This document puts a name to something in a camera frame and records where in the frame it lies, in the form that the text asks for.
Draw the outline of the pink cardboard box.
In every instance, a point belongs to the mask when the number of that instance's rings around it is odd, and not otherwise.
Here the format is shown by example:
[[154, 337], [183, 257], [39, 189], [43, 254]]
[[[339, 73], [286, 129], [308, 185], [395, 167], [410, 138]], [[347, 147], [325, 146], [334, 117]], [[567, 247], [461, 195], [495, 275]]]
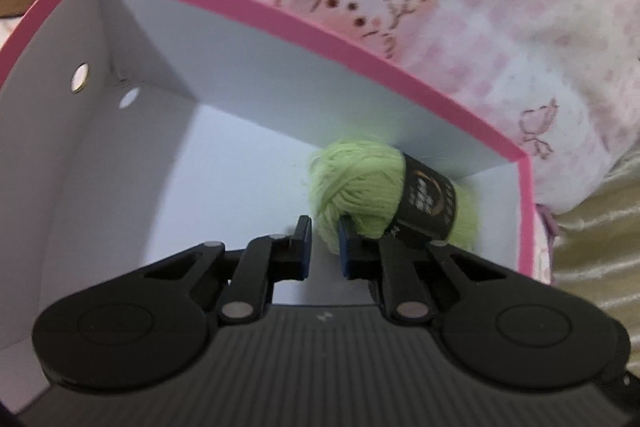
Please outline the pink cardboard box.
[[526, 154], [440, 89], [255, 0], [37, 0], [1, 49], [1, 399], [50, 303], [309, 210], [312, 153], [390, 143], [469, 185], [474, 251], [534, 271]]

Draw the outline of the green yarn ball black label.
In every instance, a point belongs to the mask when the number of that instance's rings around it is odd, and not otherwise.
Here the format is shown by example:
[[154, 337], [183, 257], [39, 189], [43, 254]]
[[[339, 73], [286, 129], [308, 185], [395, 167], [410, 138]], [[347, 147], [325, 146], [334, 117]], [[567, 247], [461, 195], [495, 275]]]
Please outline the green yarn ball black label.
[[462, 249], [478, 234], [474, 191], [398, 148], [370, 140], [340, 140], [311, 156], [309, 200], [316, 228], [333, 254], [338, 221], [380, 239], [395, 229], [416, 232]]

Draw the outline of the beige satin curtain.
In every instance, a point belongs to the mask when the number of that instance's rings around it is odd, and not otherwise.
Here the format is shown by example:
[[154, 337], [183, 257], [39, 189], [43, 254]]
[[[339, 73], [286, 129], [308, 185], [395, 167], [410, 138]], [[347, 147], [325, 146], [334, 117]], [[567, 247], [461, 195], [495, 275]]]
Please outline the beige satin curtain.
[[556, 217], [552, 275], [564, 291], [585, 298], [629, 334], [628, 369], [639, 373], [639, 150], [634, 148], [591, 196]]

